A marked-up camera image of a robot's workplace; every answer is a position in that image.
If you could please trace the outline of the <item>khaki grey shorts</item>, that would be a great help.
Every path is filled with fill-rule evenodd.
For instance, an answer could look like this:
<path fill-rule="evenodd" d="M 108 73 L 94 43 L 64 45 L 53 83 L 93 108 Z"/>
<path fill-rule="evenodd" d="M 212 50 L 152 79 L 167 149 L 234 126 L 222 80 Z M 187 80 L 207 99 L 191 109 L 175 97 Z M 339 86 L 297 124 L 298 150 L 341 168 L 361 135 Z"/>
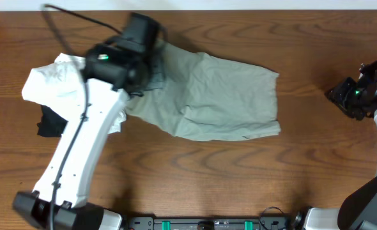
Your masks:
<path fill-rule="evenodd" d="M 168 45 L 161 88 L 125 111 L 175 137 L 244 141 L 278 135 L 276 80 L 267 68 Z"/>

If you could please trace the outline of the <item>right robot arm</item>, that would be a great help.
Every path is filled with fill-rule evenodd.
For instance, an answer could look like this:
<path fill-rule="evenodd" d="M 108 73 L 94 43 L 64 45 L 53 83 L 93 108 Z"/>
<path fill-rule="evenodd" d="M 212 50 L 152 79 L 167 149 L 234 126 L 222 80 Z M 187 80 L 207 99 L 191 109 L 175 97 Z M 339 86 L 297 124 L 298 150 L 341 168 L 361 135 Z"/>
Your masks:
<path fill-rule="evenodd" d="M 362 64 L 358 71 L 358 79 L 348 77 L 325 95 L 347 117 L 357 121 L 372 119 L 377 138 L 377 60 Z M 374 177 L 350 194 L 340 207 L 308 208 L 295 217 L 293 229 L 377 229 L 377 164 Z"/>

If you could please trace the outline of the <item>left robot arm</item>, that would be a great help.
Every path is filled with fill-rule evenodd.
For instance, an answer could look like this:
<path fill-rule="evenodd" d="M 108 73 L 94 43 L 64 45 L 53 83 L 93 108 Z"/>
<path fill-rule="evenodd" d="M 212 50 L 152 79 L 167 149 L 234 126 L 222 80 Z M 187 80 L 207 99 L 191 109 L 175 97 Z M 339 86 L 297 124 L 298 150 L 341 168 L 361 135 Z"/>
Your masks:
<path fill-rule="evenodd" d="M 166 31 L 156 20 L 131 13 L 124 30 L 94 45 L 79 69 L 84 92 L 55 153 L 31 192 L 18 192 L 13 209 L 37 229 L 112 229 L 123 217 L 88 201 L 109 129 L 131 96 L 142 96 Z"/>

